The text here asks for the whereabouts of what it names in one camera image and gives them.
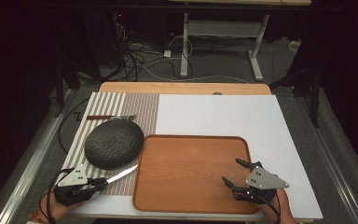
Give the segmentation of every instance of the desk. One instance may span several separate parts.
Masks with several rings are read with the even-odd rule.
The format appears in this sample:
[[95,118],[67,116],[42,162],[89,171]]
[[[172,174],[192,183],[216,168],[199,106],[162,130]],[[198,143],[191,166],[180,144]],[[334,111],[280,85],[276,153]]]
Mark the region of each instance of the desk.
[[[214,92],[224,95],[211,95]],[[219,109],[211,108],[211,103]],[[151,133],[230,135],[246,139],[252,160],[262,161],[267,170],[279,174],[282,179],[290,183],[291,188],[287,189],[287,193],[295,218],[301,221],[323,218],[279,104],[276,97],[270,94],[268,86],[264,84],[108,82],[101,86],[100,92],[91,95],[83,118],[96,113],[119,115],[130,113],[129,111],[139,113],[135,122],[143,128],[145,135]],[[150,121],[145,121],[145,118],[154,120],[156,125],[148,128],[146,123]],[[102,122],[104,120],[82,119],[63,167],[88,163],[81,155],[83,143],[92,128]],[[101,171],[89,164],[86,164],[86,167],[88,167],[89,177],[103,175],[110,177],[120,171]],[[104,191],[99,195],[94,195],[71,215],[230,221],[264,219],[261,213],[228,215],[141,212],[132,205],[133,181],[134,176],[131,175],[118,180],[113,188],[106,190],[110,192]]]
[[[310,0],[171,0],[174,2],[191,3],[220,3],[220,4],[246,4],[246,5],[285,5],[292,6],[309,6]],[[249,60],[253,68],[255,79],[263,80],[260,66],[257,62],[257,52],[263,40],[266,31],[269,15],[264,15],[262,21],[244,22],[244,21],[191,21],[188,13],[185,13],[184,31],[183,31],[183,50],[181,61],[181,77],[187,77],[188,53],[187,42],[189,35],[214,35],[214,36],[234,36],[234,37],[255,37],[255,47],[248,51]]]

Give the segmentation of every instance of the brown tray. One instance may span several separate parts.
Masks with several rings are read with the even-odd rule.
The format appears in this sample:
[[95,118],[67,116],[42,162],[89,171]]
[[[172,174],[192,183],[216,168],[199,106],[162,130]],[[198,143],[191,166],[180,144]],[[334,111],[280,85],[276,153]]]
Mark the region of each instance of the brown tray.
[[232,136],[149,135],[139,161],[133,204],[140,211],[254,214],[235,201],[222,176],[245,187],[250,161],[245,140]]

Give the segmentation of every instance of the striped placemat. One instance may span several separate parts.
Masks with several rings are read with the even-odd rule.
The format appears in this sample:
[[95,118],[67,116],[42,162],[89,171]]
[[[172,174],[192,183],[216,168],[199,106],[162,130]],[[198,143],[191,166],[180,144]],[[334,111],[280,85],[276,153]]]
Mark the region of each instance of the striped placemat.
[[[110,178],[123,170],[138,164],[139,158],[130,164],[116,169],[103,170],[91,165],[84,155],[84,144],[89,133],[107,119],[86,120],[88,115],[124,116],[136,115],[134,122],[141,127],[145,136],[155,133],[158,113],[158,94],[154,93],[122,93],[94,92],[91,94],[86,112],[77,130],[74,142],[68,152],[62,168],[77,167],[83,164],[87,177]],[[132,195],[136,172],[115,181],[105,188],[103,195]]]

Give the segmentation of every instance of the black round mat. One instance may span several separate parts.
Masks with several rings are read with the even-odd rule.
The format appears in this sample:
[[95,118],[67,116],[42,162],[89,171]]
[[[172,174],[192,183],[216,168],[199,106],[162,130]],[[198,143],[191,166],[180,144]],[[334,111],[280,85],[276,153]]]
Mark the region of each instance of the black round mat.
[[112,119],[97,126],[86,139],[84,152],[92,165],[113,170],[133,161],[144,146],[144,133],[134,122]]

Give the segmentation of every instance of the knife handle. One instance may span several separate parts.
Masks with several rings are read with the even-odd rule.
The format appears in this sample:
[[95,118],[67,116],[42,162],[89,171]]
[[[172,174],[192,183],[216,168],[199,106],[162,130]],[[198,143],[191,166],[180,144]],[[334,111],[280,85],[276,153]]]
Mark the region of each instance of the knife handle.
[[88,115],[86,119],[111,119],[112,116],[109,115]]

